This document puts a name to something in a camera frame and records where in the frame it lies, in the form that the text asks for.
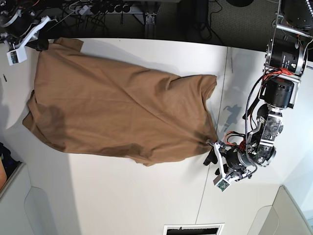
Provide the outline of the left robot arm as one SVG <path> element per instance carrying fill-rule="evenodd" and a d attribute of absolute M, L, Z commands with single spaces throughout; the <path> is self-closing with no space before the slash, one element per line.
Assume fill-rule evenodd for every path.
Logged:
<path fill-rule="evenodd" d="M 212 150 L 204 165 L 218 165 L 213 183 L 221 190 L 250 178 L 273 160 L 274 141 L 283 130 L 282 111 L 294 107 L 307 66 L 313 42 L 312 1 L 279 1 L 273 23 L 274 30 L 283 31 L 285 37 L 274 34 L 268 43 L 263 75 L 253 86 L 258 94 L 246 103 L 245 132 L 230 131 L 222 141 L 208 140 Z"/>

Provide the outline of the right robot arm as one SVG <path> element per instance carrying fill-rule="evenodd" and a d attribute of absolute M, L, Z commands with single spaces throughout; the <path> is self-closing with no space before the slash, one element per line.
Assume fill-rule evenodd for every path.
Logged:
<path fill-rule="evenodd" d="M 26 36 L 41 25 L 51 22 L 49 16 L 37 17 L 38 0 L 2 0 L 0 2 L 0 42 L 9 50 L 17 49 Z"/>

